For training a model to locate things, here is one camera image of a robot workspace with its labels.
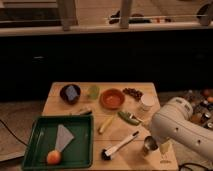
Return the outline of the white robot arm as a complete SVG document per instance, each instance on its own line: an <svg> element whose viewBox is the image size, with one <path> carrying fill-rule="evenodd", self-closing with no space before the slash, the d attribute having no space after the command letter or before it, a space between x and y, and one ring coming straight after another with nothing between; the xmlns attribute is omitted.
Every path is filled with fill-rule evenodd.
<svg viewBox="0 0 213 171"><path fill-rule="evenodd" d="M159 145L173 139L213 162L213 131L190 122L192 114L187 100L173 97L151 117L150 133Z"/></svg>

